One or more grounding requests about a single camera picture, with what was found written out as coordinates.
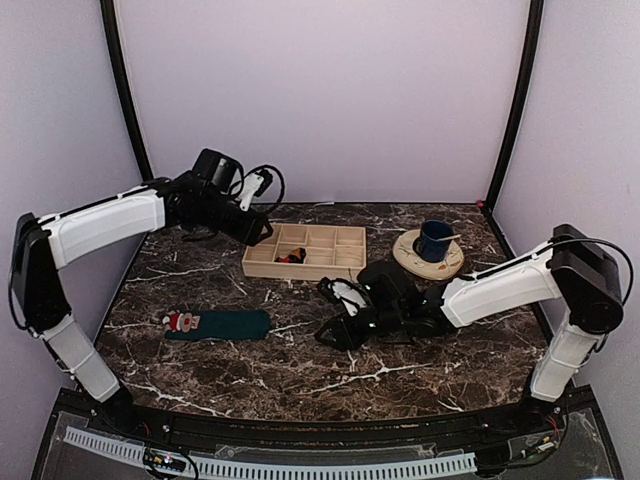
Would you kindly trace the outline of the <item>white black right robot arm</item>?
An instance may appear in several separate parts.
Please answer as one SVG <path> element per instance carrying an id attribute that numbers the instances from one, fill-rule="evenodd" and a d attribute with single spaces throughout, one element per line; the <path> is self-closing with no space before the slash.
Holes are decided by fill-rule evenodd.
<path id="1" fill-rule="evenodd" d="M 372 337 L 404 332 L 432 338 L 504 311 L 561 299 L 566 309 L 543 358 L 535 366 L 526 399 L 510 413 L 521 434 L 534 432 L 591 352 L 622 323 L 631 289 L 623 287 L 614 244 L 590 238 L 570 224 L 554 228 L 533 250 L 444 285 L 417 288 L 397 263 L 370 263 L 351 283 L 322 279 L 325 298 L 345 312 L 327 321 L 316 340 L 339 351 L 356 350 Z"/>

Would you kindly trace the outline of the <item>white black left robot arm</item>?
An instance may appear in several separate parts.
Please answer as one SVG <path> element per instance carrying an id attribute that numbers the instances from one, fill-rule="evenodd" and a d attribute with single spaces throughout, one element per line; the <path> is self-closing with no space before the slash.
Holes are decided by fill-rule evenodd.
<path id="1" fill-rule="evenodd" d="M 120 436 L 140 429 L 140 412 L 123 399 L 127 389 L 74 319 L 60 270 L 108 245 L 175 225 L 203 227 L 255 246 L 273 232 L 267 212 L 251 206 L 270 182 L 264 170 L 251 172 L 230 194 L 187 171 L 67 212 L 42 218 L 25 214 L 17 222 L 8 282 L 14 323 L 42 340 L 82 388 L 104 404 L 101 417 Z"/>

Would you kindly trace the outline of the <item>black red yellow argyle sock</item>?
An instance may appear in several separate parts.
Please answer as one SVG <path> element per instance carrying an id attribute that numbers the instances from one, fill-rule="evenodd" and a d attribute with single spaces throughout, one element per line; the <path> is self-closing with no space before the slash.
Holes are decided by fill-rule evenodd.
<path id="1" fill-rule="evenodd" d="M 291 250 L 286 255 L 278 256 L 275 258 L 276 263 L 286 264 L 303 264 L 307 256 L 306 249 L 303 247 Z"/>

